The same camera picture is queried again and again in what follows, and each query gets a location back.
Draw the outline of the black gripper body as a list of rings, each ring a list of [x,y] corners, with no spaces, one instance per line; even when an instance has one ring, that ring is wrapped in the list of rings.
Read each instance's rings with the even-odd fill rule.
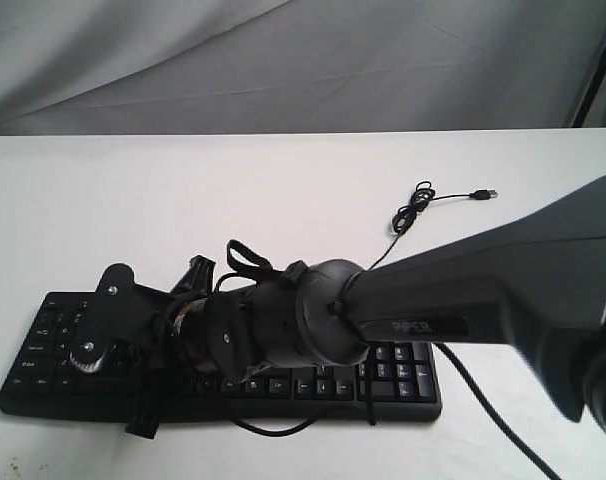
[[[233,383],[271,369],[252,331],[254,287],[177,296],[167,307],[174,362],[186,374],[215,372]]]

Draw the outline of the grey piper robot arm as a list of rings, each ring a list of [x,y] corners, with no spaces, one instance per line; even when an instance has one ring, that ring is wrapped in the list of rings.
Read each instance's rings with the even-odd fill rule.
[[[198,370],[351,366],[375,342],[508,344],[569,420],[606,430],[606,176],[512,223],[373,270],[257,275],[181,306]]]

